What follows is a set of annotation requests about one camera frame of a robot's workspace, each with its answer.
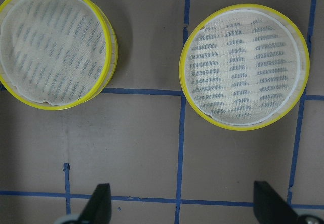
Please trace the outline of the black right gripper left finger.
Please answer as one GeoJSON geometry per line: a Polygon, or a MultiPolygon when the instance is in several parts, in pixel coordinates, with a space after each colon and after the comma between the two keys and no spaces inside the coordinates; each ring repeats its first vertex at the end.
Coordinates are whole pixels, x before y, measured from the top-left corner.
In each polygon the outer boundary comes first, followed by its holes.
{"type": "Polygon", "coordinates": [[[112,216],[110,184],[98,184],[77,223],[110,223],[112,216]]]}

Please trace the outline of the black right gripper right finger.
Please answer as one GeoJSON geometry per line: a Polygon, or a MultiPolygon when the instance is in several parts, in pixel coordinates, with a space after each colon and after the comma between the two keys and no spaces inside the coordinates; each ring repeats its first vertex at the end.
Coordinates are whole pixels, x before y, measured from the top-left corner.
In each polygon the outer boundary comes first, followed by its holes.
{"type": "Polygon", "coordinates": [[[254,181],[253,213],[258,223],[297,223],[298,215],[267,181],[254,181]]]}

